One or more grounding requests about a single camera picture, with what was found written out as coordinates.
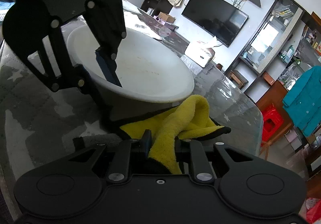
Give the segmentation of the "white patterned towel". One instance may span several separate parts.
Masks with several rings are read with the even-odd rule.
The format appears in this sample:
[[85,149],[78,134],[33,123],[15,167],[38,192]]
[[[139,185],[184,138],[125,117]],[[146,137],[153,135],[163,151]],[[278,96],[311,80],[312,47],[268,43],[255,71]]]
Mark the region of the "white patterned towel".
[[152,31],[147,24],[142,22],[136,14],[124,10],[124,20],[126,28],[138,31],[158,41],[162,39],[162,37],[160,37],[156,32]]

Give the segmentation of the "glass display cabinet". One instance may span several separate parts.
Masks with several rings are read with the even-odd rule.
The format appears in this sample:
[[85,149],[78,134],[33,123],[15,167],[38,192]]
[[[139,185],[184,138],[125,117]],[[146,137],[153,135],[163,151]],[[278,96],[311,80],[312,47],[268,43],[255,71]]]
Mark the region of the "glass display cabinet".
[[320,31],[320,21],[294,0],[274,0],[264,19],[244,45],[241,52],[226,69],[239,71],[248,83],[241,89],[247,91],[259,80],[287,42],[293,37],[299,23]]

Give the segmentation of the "small wooden stool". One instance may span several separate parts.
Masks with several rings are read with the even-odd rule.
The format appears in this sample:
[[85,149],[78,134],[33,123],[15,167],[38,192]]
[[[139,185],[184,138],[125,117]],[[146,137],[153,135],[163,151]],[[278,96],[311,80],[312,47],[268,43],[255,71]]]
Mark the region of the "small wooden stool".
[[228,74],[228,78],[239,89],[242,89],[248,83],[248,80],[237,70],[230,71]]

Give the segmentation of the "teal hanging jacket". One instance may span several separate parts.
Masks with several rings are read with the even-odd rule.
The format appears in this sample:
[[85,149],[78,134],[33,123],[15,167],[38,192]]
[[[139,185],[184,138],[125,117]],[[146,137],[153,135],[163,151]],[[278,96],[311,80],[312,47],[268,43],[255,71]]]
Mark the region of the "teal hanging jacket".
[[320,66],[304,72],[282,103],[294,126],[309,137],[320,123]]

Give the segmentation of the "white tissue box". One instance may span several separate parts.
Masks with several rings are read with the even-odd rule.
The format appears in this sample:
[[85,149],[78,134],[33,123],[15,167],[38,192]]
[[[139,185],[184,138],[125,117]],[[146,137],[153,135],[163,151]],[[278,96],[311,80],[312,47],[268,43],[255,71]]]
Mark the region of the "white tissue box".
[[194,41],[190,42],[184,54],[204,68],[215,55],[214,45],[217,43],[216,37],[213,37],[208,42]]

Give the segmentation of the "papers on table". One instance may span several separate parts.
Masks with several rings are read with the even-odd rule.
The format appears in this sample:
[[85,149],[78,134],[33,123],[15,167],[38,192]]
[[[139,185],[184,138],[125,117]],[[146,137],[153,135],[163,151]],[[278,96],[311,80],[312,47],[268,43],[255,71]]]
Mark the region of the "papers on table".
[[122,0],[122,6],[125,11],[131,12],[137,15],[142,15],[140,9],[127,0]]

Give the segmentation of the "yellow grey microfiber cloth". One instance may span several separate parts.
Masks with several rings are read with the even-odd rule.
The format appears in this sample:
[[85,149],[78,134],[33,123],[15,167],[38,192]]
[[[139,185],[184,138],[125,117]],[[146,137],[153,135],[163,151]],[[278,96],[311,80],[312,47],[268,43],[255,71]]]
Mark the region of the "yellow grey microfiber cloth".
[[177,107],[120,128],[132,139],[140,139],[145,130],[150,130],[152,147],[148,158],[161,163],[174,175],[182,173],[176,162],[175,138],[204,141],[231,132],[231,128],[212,121],[209,103],[201,95],[191,95]]

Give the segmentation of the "large white bowl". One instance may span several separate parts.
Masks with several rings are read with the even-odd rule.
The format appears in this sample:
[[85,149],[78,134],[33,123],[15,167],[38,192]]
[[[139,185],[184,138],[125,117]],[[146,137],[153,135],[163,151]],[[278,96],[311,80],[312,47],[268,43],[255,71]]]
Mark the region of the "large white bowl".
[[170,108],[194,90],[190,70],[175,52],[156,39],[127,29],[115,60],[119,87],[105,79],[96,61],[98,46],[87,25],[74,29],[67,39],[69,54],[89,72],[108,104],[107,114],[112,120]]

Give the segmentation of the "cardboard box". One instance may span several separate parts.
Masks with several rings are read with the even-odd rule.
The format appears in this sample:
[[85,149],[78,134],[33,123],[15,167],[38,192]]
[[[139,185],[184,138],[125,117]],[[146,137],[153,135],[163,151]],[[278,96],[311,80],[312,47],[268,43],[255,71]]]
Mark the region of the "cardboard box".
[[164,22],[168,22],[168,23],[171,23],[171,24],[173,24],[175,22],[175,20],[176,20],[175,17],[173,17],[173,16],[171,16],[169,14],[163,13],[163,12],[159,13],[158,18],[160,18]]

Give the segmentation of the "wall mounted black television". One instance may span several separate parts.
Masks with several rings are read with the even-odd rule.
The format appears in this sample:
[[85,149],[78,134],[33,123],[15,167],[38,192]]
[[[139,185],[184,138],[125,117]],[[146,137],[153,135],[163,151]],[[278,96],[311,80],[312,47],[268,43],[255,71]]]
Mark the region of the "wall mounted black television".
[[249,16],[225,0],[189,0],[182,15],[229,47]]

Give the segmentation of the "red plastic stool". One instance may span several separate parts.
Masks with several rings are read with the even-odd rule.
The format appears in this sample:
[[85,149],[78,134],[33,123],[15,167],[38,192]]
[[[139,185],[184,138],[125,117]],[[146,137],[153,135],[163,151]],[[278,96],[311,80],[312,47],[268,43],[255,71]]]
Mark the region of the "red plastic stool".
[[278,108],[271,103],[262,112],[263,132],[261,147],[270,140],[273,140],[284,124],[284,118]]

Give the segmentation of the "wooden counter cabinet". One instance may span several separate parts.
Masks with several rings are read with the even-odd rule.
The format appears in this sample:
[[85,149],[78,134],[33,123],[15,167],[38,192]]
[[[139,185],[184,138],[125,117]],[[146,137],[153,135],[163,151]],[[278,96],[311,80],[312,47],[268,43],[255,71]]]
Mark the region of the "wooden counter cabinet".
[[284,118],[284,124],[278,132],[278,135],[272,141],[277,140],[279,137],[285,135],[294,126],[289,115],[283,108],[282,101],[287,93],[288,91],[283,84],[279,80],[276,80],[269,90],[256,102],[256,106],[261,112],[263,112],[265,107],[273,103]]

